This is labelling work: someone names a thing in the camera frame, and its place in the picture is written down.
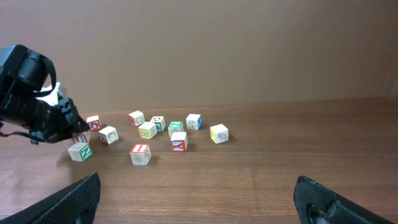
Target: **table surface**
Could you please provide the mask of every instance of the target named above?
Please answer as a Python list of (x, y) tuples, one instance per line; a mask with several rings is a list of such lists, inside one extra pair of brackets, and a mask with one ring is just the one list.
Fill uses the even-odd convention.
[[(97, 171), (95, 223), (299, 223), (299, 175), (398, 222), (398, 100), (142, 111), (146, 120), (165, 116), (167, 124), (202, 114), (203, 128), (187, 131), (186, 153), (172, 152), (167, 130), (140, 139), (130, 112), (98, 113), (119, 140), (104, 146), (92, 133), (94, 155), (86, 162), (70, 159), (70, 140), (33, 146), (22, 137), (1, 139), (0, 218)], [(210, 126), (220, 123), (229, 141), (215, 144)], [(6, 125), (3, 132), (15, 129)], [(147, 166), (132, 165), (136, 143), (150, 145)]]

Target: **alphabet block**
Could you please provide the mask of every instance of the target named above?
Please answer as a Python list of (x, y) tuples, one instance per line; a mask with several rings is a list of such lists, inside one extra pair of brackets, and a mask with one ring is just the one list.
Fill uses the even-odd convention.
[(98, 133), (99, 133), (99, 138), (101, 139), (103, 144), (110, 145), (119, 139), (118, 132), (114, 127), (108, 126), (99, 131)]
[(73, 134), (72, 136), (72, 141), (74, 144), (76, 143), (88, 143), (90, 141), (91, 138), (91, 132), (90, 131), (85, 131), (81, 134)]
[(134, 165), (147, 165), (150, 160), (148, 144), (135, 144), (130, 151), (131, 161)]
[(154, 116), (154, 117), (152, 117), (152, 119), (150, 121), (152, 123), (155, 123), (156, 131), (158, 133), (163, 132), (163, 130), (164, 130), (165, 126), (166, 126), (163, 116)]
[(173, 133), (184, 131), (184, 125), (182, 124), (182, 121), (172, 121), (170, 122), (168, 129), (169, 136), (171, 138)]
[(186, 132), (173, 133), (170, 140), (174, 152), (186, 152), (188, 145), (188, 138)]
[(88, 143), (76, 143), (68, 149), (73, 161), (83, 162), (93, 155), (93, 151)]
[(219, 124), (210, 128), (210, 137), (216, 143), (228, 141), (228, 128), (223, 124)]
[(187, 116), (187, 129), (199, 130), (201, 128), (201, 115), (190, 114)]
[(90, 127), (91, 131), (101, 130), (101, 122), (100, 122), (100, 118), (98, 117), (98, 115), (88, 117), (87, 124)]
[(135, 111), (129, 114), (131, 125), (138, 127), (145, 122), (144, 114), (141, 111)]
[(139, 128), (139, 136), (143, 139), (151, 139), (157, 134), (156, 124), (151, 122), (144, 122)]

